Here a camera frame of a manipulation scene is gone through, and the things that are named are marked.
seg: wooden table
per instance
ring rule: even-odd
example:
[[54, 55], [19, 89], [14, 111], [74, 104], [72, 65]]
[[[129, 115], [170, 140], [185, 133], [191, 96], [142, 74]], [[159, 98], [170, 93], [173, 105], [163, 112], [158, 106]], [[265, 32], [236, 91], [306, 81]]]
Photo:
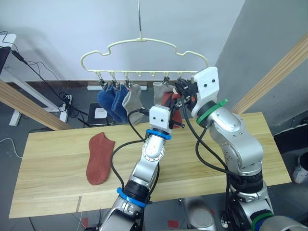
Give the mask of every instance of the wooden table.
[[[290, 182], [262, 113], [243, 114], [242, 118], [247, 129], [264, 148], [263, 176], [267, 185]], [[192, 124], [200, 134], [202, 128], [193, 119]], [[136, 128], [144, 134], [149, 124], [138, 124]], [[109, 139], [116, 141], [115, 147], [138, 139], [128, 125], [29, 134], [9, 217], [33, 217], [111, 207], [117, 197], [116, 188], [120, 186], [115, 174], [111, 171], [108, 180], [96, 186], [90, 185], [86, 178], [89, 140], [102, 131]], [[208, 133], [204, 141], [222, 157], [220, 148]], [[161, 173], [152, 195], [153, 201], [225, 191], [225, 174], [206, 167], [197, 159], [195, 143], [196, 139], [188, 128], [174, 130], [172, 140], [166, 143], [165, 156], [160, 161]], [[141, 156], [142, 144], [126, 146], [115, 156], [115, 167], [124, 182]], [[200, 147], [200, 153], [210, 163], [222, 167], [203, 147]]]

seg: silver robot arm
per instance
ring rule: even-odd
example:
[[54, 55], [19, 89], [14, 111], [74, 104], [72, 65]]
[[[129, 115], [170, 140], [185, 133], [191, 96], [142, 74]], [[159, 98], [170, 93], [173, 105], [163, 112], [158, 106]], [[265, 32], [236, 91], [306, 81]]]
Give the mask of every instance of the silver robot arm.
[[127, 184], [118, 188], [112, 208], [105, 216], [99, 231], [139, 231], [136, 222], [150, 199], [150, 189], [156, 179], [158, 162], [165, 154], [165, 142], [171, 139], [169, 128], [170, 109], [160, 105], [149, 111], [151, 129], [141, 150], [141, 158], [136, 163]]
[[228, 171], [238, 176], [229, 176], [231, 191], [239, 191], [230, 202], [231, 216], [236, 225], [241, 230], [254, 229], [256, 226], [261, 231], [307, 230], [294, 220], [274, 216], [267, 186], [262, 179], [263, 148], [247, 131], [243, 120], [224, 107], [226, 101], [217, 103], [217, 68], [206, 68], [193, 79], [195, 82], [192, 84], [178, 80], [176, 88], [185, 96], [186, 105], [197, 123], [207, 127], [211, 138], [220, 146]]

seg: wooden beam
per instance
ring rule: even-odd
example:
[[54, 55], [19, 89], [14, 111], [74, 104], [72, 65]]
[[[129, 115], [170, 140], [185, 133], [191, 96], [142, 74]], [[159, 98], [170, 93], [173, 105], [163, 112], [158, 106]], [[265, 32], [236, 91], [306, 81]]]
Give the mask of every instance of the wooden beam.
[[0, 80], [0, 101], [53, 130], [72, 129], [2, 80]]
[[245, 112], [262, 96], [275, 87], [308, 57], [308, 34], [289, 51], [233, 108], [232, 112]]

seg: white hanger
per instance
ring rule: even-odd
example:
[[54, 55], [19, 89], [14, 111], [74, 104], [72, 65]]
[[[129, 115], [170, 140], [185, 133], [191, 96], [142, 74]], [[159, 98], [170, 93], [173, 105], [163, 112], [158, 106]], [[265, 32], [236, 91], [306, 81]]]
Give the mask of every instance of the white hanger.
[[111, 54], [111, 50], [110, 48], [113, 47], [113, 46], [116, 46], [116, 45], [119, 45], [119, 44], [122, 44], [122, 43], [128, 43], [128, 42], [147, 42], [147, 41], [151, 41], [151, 42], [158, 42], [158, 43], [162, 43], [162, 44], [165, 44], [165, 45], [168, 45], [168, 46], [171, 46], [174, 48], [175, 50], [175, 54], [179, 55], [179, 56], [184, 56], [188, 53], [190, 54], [193, 54], [193, 55], [196, 55], [200, 58], [202, 58], [205, 62], [205, 67], [208, 67], [208, 62], [207, 62], [207, 59], [199, 54], [199, 53], [196, 53], [196, 52], [193, 52], [193, 51], [185, 51], [184, 53], [180, 53], [178, 52], [178, 48], [176, 45], [170, 43], [170, 42], [166, 42], [166, 41], [162, 41], [162, 40], [157, 40], [157, 39], [153, 39], [153, 38], [143, 38], [142, 37], [142, 31], [141, 31], [141, 17], [140, 17], [140, 4], [139, 4], [139, 0], [137, 0], [138, 2], [138, 12], [139, 12], [139, 38], [136, 38], [136, 39], [130, 39], [130, 40], [123, 40], [123, 41], [119, 41], [119, 42], [115, 42], [115, 43], [112, 43], [110, 44], [108, 47], [107, 47], [107, 50], [108, 52], [107, 53], [101, 53], [100, 51], [90, 51], [88, 53], [85, 53], [82, 57], [81, 57], [81, 66], [83, 67], [83, 69], [85, 69], [86, 71], [89, 71], [89, 72], [95, 72], [96, 74], [100, 73], [100, 72], [108, 72], [109, 74], [113, 75], [115, 73], [123, 73], [124, 75], [128, 74], [128, 73], [136, 73], [138, 76], [141, 77], [141, 74], [142, 73], [150, 73], [153, 77], [155, 76], [156, 73], [163, 73], [165, 76], [168, 76], [169, 73], [177, 73], [179, 75], [179, 77], [184, 74], [184, 73], [190, 73], [190, 74], [194, 74], [194, 73], [197, 73], [198, 71], [128, 71], [128, 70], [89, 70], [87, 69], [84, 64], [83, 64], [83, 60], [85, 59], [85, 57], [91, 55], [91, 54], [94, 54], [94, 53], [98, 53], [100, 54], [101, 56], [108, 56]]

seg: blue ring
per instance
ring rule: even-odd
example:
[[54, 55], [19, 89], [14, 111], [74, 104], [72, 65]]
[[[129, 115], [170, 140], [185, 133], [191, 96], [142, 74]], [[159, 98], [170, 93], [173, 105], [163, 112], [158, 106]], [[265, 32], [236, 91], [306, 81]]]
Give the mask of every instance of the blue ring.
[[137, 205], [137, 206], [142, 207], [142, 208], [146, 207], [146, 203], [143, 203], [143, 202], [141, 202], [141, 201], [137, 201], [137, 200], [135, 200], [135, 199], [133, 199], [133, 198], [127, 196], [127, 195], [122, 191], [122, 188], [120, 188], [120, 187], [117, 188], [117, 189], [116, 189], [116, 192], [117, 192], [117, 193], [120, 195], [120, 197], [122, 197], [124, 200], [127, 200], [127, 201], [133, 203], [134, 205]]
[[170, 140], [172, 138], [171, 135], [166, 135], [162, 132], [154, 131], [154, 130], [151, 130], [151, 129], [147, 129], [146, 132], [149, 133], [149, 134], [153, 134], [153, 135], [159, 136], [161, 138], [164, 138], [165, 140]]

